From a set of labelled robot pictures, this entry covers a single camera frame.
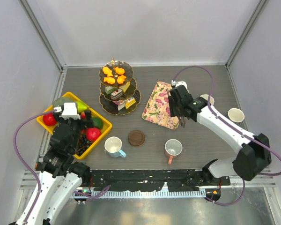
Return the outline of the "green netted melon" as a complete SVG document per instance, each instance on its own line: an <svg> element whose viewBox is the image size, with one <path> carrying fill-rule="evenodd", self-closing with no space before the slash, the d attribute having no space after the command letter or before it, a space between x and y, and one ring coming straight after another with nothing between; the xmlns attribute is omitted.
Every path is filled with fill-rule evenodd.
<svg viewBox="0 0 281 225"><path fill-rule="evenodd" d="M63 106L64 103L71 103L71 102L74 102L74 101L69 97L60 97L60 98L56 99L52 105L53 105L53 108L56 108L59 106Z"/></svg>

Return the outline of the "yellow plastic fruit tray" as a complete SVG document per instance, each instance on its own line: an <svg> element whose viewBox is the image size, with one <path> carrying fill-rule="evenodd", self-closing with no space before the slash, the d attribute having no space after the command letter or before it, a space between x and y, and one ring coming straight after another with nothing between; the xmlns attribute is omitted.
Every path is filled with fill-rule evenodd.
<svg viewBox="0 0 281 225"><path fill-rule="evenodd" d="M93 108L91 108L88 105L88 109L91 111L92 117L100 118L103 122L103 127L101 130L101 135L90 145L89 148L87 148L82 154L75 154L74 157L78 160L82 160L86 158L90 152L110 133L112 129L112 123L109 122L106 118L104 118L102 115L100 115L98 112L96 112ZM36 121L45 129L47 130L51 135L53 134L54 128L57 126L55 124L54 126L47 126L43 122L43 116L39 116L36 118Z"/></svg>

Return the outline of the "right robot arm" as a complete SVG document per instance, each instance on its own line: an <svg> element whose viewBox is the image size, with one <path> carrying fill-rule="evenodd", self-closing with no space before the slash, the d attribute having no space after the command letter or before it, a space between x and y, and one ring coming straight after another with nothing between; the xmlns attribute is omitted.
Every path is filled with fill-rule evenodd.
<svg viewBox="0 0 281 225"><path fill-rule="evenodd" d="M272 162L269 139L264 134L255 135L221 115L207 100L193 98L185 86L179 85L167 91L170 115L185 126L185 120L193 120L213 131L237 154L235 158L215 159L203 168L203 181L215 184L219 178L237 175L251 181Z"/></svg>

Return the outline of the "red apple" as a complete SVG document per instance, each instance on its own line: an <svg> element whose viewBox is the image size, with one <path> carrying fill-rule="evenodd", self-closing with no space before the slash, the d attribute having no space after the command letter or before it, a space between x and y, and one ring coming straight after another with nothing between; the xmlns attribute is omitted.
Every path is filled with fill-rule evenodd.
<svg viewBox="0 0 281 225"><path fill-rule="evenodd" d="M52 113L49 113L43 116L43 123L46 126L54 126L57 123L57 121L54 118L54 115Z"/></svg>

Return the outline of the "dark blue grape bunch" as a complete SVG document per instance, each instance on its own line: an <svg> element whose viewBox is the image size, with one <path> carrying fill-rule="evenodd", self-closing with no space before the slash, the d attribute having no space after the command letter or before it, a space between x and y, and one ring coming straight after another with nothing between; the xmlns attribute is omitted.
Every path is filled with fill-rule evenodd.
<svg viewBox="0 0 281 225"><path fill-rule="evenodd" d="M79 149L76 150L76 154L78 156L81 156L90 146L92 145L92 142L89 141L87 138L86 138L86 134L83 135L83 142L82 142L82 145Z"/></svg>

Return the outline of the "round wooden coaster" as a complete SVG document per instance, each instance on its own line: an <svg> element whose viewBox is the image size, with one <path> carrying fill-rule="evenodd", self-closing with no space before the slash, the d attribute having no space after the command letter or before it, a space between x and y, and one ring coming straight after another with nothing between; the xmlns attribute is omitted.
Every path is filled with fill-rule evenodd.
<svg viewBox="0 0 281 225"><path fill-rule="evenodd" d="M140 130L133 130L128 135L128 142L132 146L141 146L145 142L145 134Z"/></svg>

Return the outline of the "light blue mug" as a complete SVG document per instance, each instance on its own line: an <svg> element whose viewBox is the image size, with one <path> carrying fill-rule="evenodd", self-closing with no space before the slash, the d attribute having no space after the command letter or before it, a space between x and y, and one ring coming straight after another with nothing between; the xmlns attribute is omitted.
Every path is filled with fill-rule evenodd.
<svg viewBox="0 0 281 225"><path fill-rule="evenodd" d="M104 150L107 152L111 157L118 158L126 157L126 153L122 149L122 141L118 137L112 136L109 137L104 143Z"/></svg>

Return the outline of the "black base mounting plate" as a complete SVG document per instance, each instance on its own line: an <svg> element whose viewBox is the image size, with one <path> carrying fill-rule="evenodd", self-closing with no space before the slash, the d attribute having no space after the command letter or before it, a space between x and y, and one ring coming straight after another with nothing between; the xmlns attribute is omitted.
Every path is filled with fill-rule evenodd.
<svg viewBox="0 0 281 225"><path fill-rule="evenodd" d="M115 192L161 191L167 185L170 192L193 191L202 186L229 186L227 176L214 178L205 171L193 169L168 170L93 170L92 184L96 191L110 186Z"/></svg>

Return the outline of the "red pomegranate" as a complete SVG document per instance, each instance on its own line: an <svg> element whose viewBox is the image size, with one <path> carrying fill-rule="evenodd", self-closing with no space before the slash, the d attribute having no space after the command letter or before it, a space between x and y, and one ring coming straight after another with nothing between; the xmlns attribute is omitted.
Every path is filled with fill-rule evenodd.
<svg viewBox="0 0 281 225"><path fill-rule="evenodd" d="M96 127L92 127L92 128L88 128L86 131L86 138L89 141L96 141L101 135L101 130L96 128Z"/></svg>

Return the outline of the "yellow triangle cake slice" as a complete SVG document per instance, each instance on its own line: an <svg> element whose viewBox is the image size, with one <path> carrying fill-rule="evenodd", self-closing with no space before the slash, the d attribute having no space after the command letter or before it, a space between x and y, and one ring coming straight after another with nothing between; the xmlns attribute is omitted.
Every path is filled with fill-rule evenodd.
<svg viewBox="0 0 281 225"><path fill-rule="evenodd" d="M136 100L134 97L130 97L126 100L126 103L125 103L125 108L128 109L130 108L132 105L134 105L136 103Z"/></svg>

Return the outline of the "cream cake slice with kiwi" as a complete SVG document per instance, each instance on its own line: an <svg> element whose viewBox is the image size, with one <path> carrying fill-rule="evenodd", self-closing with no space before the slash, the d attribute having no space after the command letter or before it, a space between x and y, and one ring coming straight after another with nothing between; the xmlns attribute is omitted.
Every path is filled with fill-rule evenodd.
<svg viewBox="0 0 281 225"><path fill-rule="evenodd" d="M130 82L127 82L126 84L122 85L120 88L124 93L126 93L129 86L130 86Z"/></svg>

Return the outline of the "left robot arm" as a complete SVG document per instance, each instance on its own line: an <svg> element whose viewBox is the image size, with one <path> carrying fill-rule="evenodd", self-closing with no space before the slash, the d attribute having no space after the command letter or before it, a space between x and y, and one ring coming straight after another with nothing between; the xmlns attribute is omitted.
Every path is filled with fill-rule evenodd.
<svg viewBox="0 0 281 225"><path fill-rule="evenodd" d="M93 128L92 113L85 111L86 118L79 115L69 119L57 119L53 129L50 148L43 157L41 171L32 175L37 186L16 225L52 225L62 208L79 186L87 186L91 180L90 168L74 162L81 132Z"/></svg>

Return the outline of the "orange fish pastry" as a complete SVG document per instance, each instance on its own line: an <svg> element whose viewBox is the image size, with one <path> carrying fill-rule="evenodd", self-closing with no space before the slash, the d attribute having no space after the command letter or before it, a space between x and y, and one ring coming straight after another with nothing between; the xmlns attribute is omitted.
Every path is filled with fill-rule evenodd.
<svg viewBox="0 0 281 225"><path fill-rule="evenodd" d="M105 78L104 78L104 82L105 82L105 83L108 83L108 84L114 84L115 81L116 81L115 78L113 78L113 77L111 77L111 76L110 76L110 77L105 77Z"/></svg>
<svg viewBox="0 0 281 225"><path fill-rule="evenodd" d="M115 70L115 73L118 74L118 75L124 75L125 74L125 70L121 67L115 67L114 70Z"/></svg>
<svg viewBox="0 0 281 225"><path fill-rule="evenodd" d="M117 77L117 83L118 84L123 84L125 82L126 76L125 75L120 75Z"/></svg>
<svg viewBox="0 0 281 225"><path fill-rule="evenodd" d="M103 71L103 73L104 73L107 77L113 76L112 70L109 69L108 67L103 67L103 68L102 68L102 71Z"/></svg>

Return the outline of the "floral rectangular tray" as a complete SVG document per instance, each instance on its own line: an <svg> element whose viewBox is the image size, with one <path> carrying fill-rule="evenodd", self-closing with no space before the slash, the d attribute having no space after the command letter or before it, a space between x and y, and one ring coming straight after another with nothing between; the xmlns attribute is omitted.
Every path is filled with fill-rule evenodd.
<svg viewBox="0 0 281 225"><path fill-rule="evenodd" d="M175 130L179 126L177 117L170 116L170 106L167 91L171 89L169 83L158 81L153 88L142 118L159 126Z"/></svg>

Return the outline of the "chocolate cherry cake slice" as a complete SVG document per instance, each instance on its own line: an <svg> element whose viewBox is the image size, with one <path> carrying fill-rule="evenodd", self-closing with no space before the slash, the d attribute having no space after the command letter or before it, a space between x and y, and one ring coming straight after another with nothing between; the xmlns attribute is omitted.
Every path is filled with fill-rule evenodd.
<svg viewBox="0 0 281 225"><path fill-rule="evenodd" d="M111 100L116 100L123 95L123 91L121 89L117 89L110 94Z"/></svg>

